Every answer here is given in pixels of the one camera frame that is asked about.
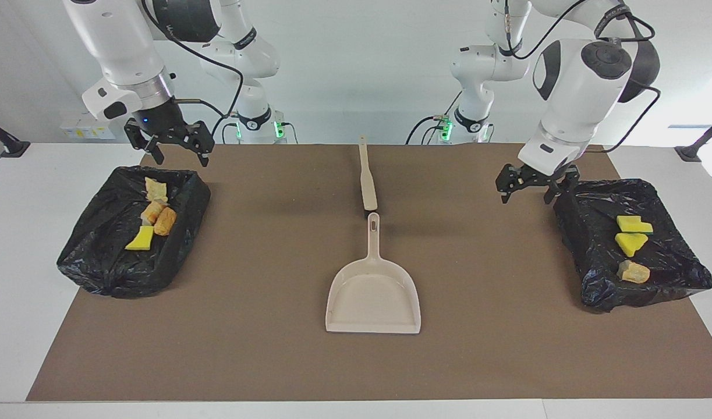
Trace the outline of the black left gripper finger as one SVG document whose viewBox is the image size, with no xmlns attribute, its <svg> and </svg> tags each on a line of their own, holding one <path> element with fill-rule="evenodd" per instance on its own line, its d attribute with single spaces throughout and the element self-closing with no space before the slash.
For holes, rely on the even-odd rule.
<svg viewBox="0 0 712 419">
<path fill-rule="evenodd" d="M 549 179 L 549 186 L 544 194 L 544 202 L 549 205 L 562 193 L 574 189 L 579 182 L 580 172 L 576 165 L 560 167 Z"/>
<path fill-rule="evenodd" d="M 501 195 L 501 202 L 507 204 L 510 197 L 516 191 L 525 189 L 526 165 L 516 167 L 514 165 L 505 165 L 495 180 L 495 185 L 498 193 Z"/>
</svg>

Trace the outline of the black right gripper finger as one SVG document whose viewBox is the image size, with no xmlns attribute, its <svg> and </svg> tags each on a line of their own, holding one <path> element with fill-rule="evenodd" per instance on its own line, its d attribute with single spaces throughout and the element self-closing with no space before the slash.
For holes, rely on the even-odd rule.
<svg viewBox="0 0 712 419">
<path fill-rule="evenodd" d="M 185 149 L 196 154 L 202 167 L 207 167 L 215 140 L 203 121 L 185 125 Z"/>
<path fill-rule="evenodd" d="M 145 138 L 136 121 L 125 122 L 125 135 L 134 150 L 143 151 L 151 155 L 156 164 L 161 165 L 164 162 L 164 154 L 158 146 L 158 138 L 156 136 L 151 136 L 149 140 Z"/>
</svg>

